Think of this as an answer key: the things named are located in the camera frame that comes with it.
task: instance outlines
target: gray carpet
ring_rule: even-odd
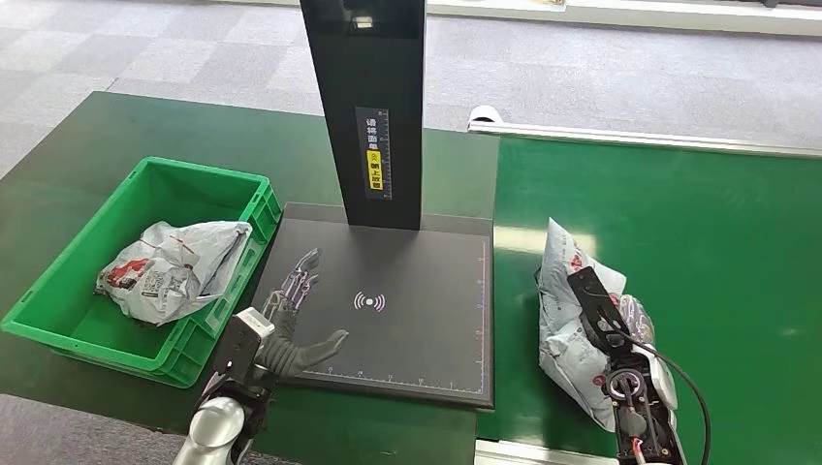
[[[463,130],[489,104],[514,122],[822,147],[820,78],[818,40],[431,17],[425,123]],[[297,9],[0,0],[0,177],[93,90],[322,113]],[[166,464],[181,442],[8,396],[0,419],[0,465]]]

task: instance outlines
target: ruler marking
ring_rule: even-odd
[[[458,389],[458,388],[451,389],[451,388],[447,388],[447,387],[437,387],[437,386],[429,386],[429,385],[419,385],[419,384],[414,384],[414,383],[404,383],[402,381],[385,381],[385,380],[375,380],[373,378],[365,378],[365,377],[360,378],[360,377],[357,377],[357,376],[339,375],[339,374],[336,374],[336,373],[333,373],[333,374],[321,373],[319,371],[311,371],[311,370],[305,370],[305,373],[310,373],[312,375],[319,375],[319,376],[331,376],[331,377],[334,377],[334,378],[343,378],[343,379],[346,379],[346,380],[359,380],[359,381],[366,380],[366,381],[371,381],[371,382],[374,382],[374,383],[385,383],[385,384],[389,384],[389,385],[409,386],[409,387],[412,387],[412,388],[447,390],[447,391],[450,391],[450,392],[463,392],[463,393],[467,393],[467,394],[482,394],[481,390]]]

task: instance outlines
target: plastic bag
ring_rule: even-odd
[[[250,234],[245,222],[155,223],[103,268],[96,292],[128,317],[158,326],[179,320],[225,292]]]
[[[588,341],[581,320],[583,308],[567,281],[569,275],[586,266],[593,267],[614,303],[618,303],[625,288],[625,276],[589,257],[568,231],[550,219],[545,255],[537,276],[541,304],[539,364],[600,426],[614,431],[611,401],[601,388],[608,358]],[[625,300],[633,310],[631,321],[644,324],[648,318],[643,320],[639,316],[642,305],[637,307],[639,302],[631,299]]]

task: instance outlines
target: robotic hand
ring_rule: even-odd
[[[311,286],[319,281],[319,275],[310,274],[319,261],[319,249],[305,254],[285,278],[281,289],[272,291],[264,305],[263,316],[274,323],[275,330],[256,359],[276,377],[297,376],[306,368],[333,357],[348,336],[348,331],[338,329],[325,342],[307,348],[292,342],[300,306]]]
[[[281,289],[273,290],[263,312],[247,308],[233,315],[214,356],[214,374],[197,402],[188,437],[174,465],[238,465],[262,429],[276,382],[299,375],[336,355],[344,330],[309,347],[294,344],[300,305],[318,275],[320,251],[300,259]]]
[[[619,465],[685,465],[674,416],[674,381],[661,355],[630,336],[593,268],[568,276],[568,284],[583,307],[585,335],[609,359],[602,389],[614,407]]]

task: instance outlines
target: red printed logo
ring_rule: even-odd
[[[574,271],[583,269],[583,258],[579,255],[574,255],[574,258],[571,259],[571,267],[574,268]]]

